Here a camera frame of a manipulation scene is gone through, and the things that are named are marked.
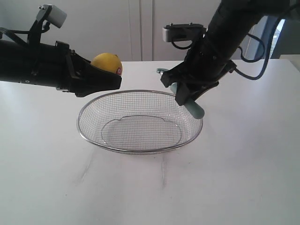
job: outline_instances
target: wire mesh basket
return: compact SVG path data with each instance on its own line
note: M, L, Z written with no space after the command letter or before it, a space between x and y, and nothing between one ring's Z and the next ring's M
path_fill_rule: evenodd
M175 95L152 90L118 91L95 98L80 111L81 136L104 149L127 154L154 154L183 146L201 132Z

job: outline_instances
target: basket rim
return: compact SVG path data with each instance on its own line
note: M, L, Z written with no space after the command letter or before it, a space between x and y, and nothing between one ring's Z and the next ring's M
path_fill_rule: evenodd
M110 96L110 95L116 95L116 94L121 94L121 93L130 93L130 92L150 92L150 93L157 93L157 94L163 94L163 95L169 95L169 96L173 96L175 97L176 95L172 94L172 93L168 93L168 92L164 92L164 91L158 91L158 90L121 90L121 91L114 91L114 92L111 92L111 93L107 93L107 94L104 94L104 95L100 95L94 99L92 99L91 101L89 101L87 104L85 104L83 106L83 108L80 110L79 112L79 115L77 117L77 120L76 120L76 126L77 126L77 131L79 132L79 134L81 135L81 137L83 139L85 139L86 141L98 146L98 147L101 147L101 148L104 148L106 150L109 150L109 151L113 151L113 152L118 152L118 153L125 153L125 154L138 154L138 155L145 155L145 154L157 154L157 153L163 153L163 152L166 152L166 151L170 151L172 149L175 149L175 148L179 148L183 145L186 145L190 142L192 142L194 139L196 139L199 134L201 133L202 131L202 128L203 128L203 119L200 119L201 121L201 125L200 125L200 129L198 130L198 132L194 135L193 138L191 138L190 140L187 140L186 142L184 143L181 143L181 144L176 144L176 145L173 145L173 146L170 146L170 147L167 147L167 148L160 148L160 149L149 149L149 150L145 150L145 151L138 151L138 150L125 150L125 149L117 149L117 148L112 148L112 147L109 147L109 146L106 146L106 145L103 145L103 144L99 144L97 142L94 142L92 141L91 139L87 138L81 128L80 128L80 125L79 125L79 121L80 121L80 118L81 118L81 115L83 113L83 111L93 102L97 101L98 99L101 99L101 98L105 98L107 96Z

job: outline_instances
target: table surface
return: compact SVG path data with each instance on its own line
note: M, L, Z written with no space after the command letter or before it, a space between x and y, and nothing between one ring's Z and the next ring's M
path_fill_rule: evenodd
M169 91L155 71L178 63L124 62L121 90ZM236 63L250 75L262 65ZM196 140L132 156L77 132L80 109L101 93L0 82L0 224L299 224L299 84L287 60L258 81L228 74L197 100Z

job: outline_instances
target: metal strainer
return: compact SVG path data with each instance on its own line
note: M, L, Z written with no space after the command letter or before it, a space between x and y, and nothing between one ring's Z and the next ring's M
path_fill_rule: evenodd
M128 154L154 154L194 140L196 120L175 95L154 90L118 91L95 98L80 111L77 128L87 141Z

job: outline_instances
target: yellow lemon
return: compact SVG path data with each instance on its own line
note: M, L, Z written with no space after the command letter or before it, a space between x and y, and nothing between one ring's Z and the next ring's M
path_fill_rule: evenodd
M122 75L122 63L117 55L111 53L102 53L97 55L91 64L99 69Z

